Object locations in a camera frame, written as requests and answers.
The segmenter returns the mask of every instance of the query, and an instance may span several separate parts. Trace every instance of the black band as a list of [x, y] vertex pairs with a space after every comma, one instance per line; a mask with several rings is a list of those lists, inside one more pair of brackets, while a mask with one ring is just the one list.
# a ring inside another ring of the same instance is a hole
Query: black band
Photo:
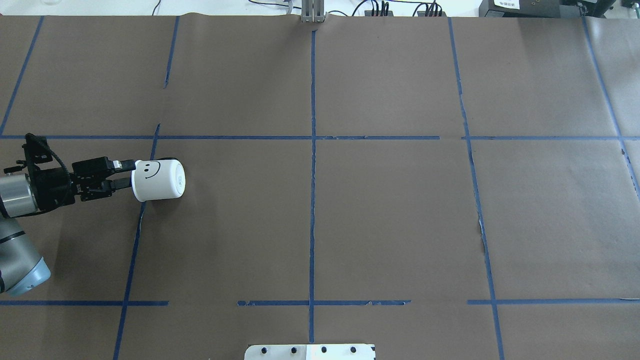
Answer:
[[17, 233], [15, 233], [15, 234], [11, 234], [11, 235], [9, 235], [9, 236], [7, 236], [7, 237], [5, 237], [5, 238], [1, 238], [1, 239], [0, 239], [0, 244], [2, 244], [2, 243], [6, 243], [7, 241], [12, 240], [12, 239], [15, 239], [15, 238], [17, 238], [18, 236], [22, 236], [22, 235], [24, 235], [24, 231], [18, 231], [18, 232], [17, 232]]
[[9, 214], [7, 214], [6, 209], [4, 208], [4, 201], [2, 201], [2, 197], [0, 196], [0, 215], [4, 218], [10, 218]]

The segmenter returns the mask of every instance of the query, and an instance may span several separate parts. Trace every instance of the cup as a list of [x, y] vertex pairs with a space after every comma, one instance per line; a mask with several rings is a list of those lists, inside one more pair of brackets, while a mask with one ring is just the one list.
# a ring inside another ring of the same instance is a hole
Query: cup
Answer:
[[140, 202], [181, 197], [185, 185], [184, 168], [176, 159], [138, 160], [131, 172], [131, 188]]

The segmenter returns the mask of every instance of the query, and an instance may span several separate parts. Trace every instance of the white bracket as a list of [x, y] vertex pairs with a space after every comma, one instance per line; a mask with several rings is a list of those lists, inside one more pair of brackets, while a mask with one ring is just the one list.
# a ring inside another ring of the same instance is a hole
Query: white bracket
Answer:
[[302, 22], [324, 22], [324, 0], [302, 0]]
[[244, 360], [375, 360], [370, 344], [252, 345]]

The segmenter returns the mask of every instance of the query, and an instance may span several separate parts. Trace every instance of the white floor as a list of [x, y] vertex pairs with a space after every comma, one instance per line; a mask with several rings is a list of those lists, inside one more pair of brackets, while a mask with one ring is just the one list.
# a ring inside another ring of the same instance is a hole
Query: white floor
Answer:
[[[56, 5], [45, 2], [55, 0], [3, 0], [0, 13], [3, 15], [151, 15], [157, 0], [61, 0]], [[282, 3], [281, 0], [258, 0], [265, 3]], [[296, 6], [300, 0], [293, 0]], [[359, 0], [326, 0], [325, 10], [340, 10], [351, 15]], [[439, 0], [438, 3], [449, 16], [477, 16], [481, 0]], [[367, 6], [361, 6], [359, 15]], [[395, 16], [411, 16], [415, 4], [392, 3], [390, 10]], [[158, 15], [182, 15], [195, 12], [207, 15], [280, 15], [287, 9], [281, 6], [251, 4], [247, 0], [161, 0]], [[636, 18], [635, 12], [622, 8], [616, 2], [607, 12], [608, 18]]]

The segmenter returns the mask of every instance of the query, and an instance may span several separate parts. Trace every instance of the white metal plate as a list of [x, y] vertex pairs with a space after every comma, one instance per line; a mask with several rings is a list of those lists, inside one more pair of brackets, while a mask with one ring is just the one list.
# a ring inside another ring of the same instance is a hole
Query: white metal plate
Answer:
[[370, 344], [252, 345], [244, 360], [375, 360]]

